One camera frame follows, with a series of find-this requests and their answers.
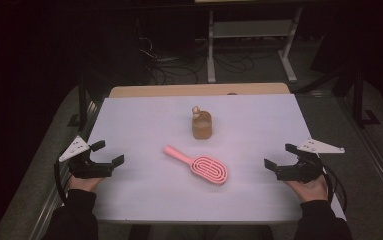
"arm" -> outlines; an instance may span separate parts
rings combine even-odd
[[[97,219],[92,213],[97,196],[93,191],[102,180],[71,177],[66,205],[54,210],[44,240],[98,239]]]
[[[309,182],[285,182],[299,197],[303,216],[298,221],[295,240],[310,239],[352,239],[350,229],[344,219],[335,217],[328,202],[327,187],[323,176]]]

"pink brush handle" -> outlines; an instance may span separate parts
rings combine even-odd
[[[183,153],[181,153],[180,151],[176,150],[175,148],[173,148],[170,145],[167,145],[165,147],[165,149],[163,150],[163,152],[166,153],[167,155],[173,157],[173,158],[176,158],[176,159],[181,160],[181,161],[183,161],[185,163],[188,163],[190,166],[195,161],[195,159],[192,159],[190,157],[185,156]]]

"dark background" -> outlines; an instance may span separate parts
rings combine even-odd
[[[53,1],[0,1],[0,219],[58,106],[79,80],[94,100],[113,86],[148,84],[151,64],[138,51],[142,32],[156,47],[189,53],[207,29],[204,12],[94,16],[59,7]],[[364,78],[383,94],[383,4],[305,8],[299,36],[318,38],[327,29],[313,69],[327,73],[357,56]]]

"table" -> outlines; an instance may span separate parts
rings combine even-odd
[[[295,164],[296,156],[285,151],[285,143],[298,145],[310,137],[294,95],[281,92],[281,84],[222,85],[148,86],[136,97],[118,93],[141,87],[113,89],[88,142],[106,141],[105,148],[91,154],[92,160],[108,162],[125,154],[125,163],[97,190],[94,213],[99,220],[271,224],[301,217],[296,195],[263,165],[264,158]],[[234,86],[239,95],[220,95]],[[279,94],[273,94],[275,88],[266,90],[274,86],[282,89]],[[205,87],[218,89],[204,96],[200,88]],[[189,94],[169,96],[173,88]],[[245,95],[246,88],[272,94]],[[208,140],[192,137],[195,105],[212,114],[213,135]],[[221,160],[228,168],[227,182],[214,186],[192,175],[186,164],[162,152],[167,144],[190,157]],[[335,198],[332,206],[345,218]]]

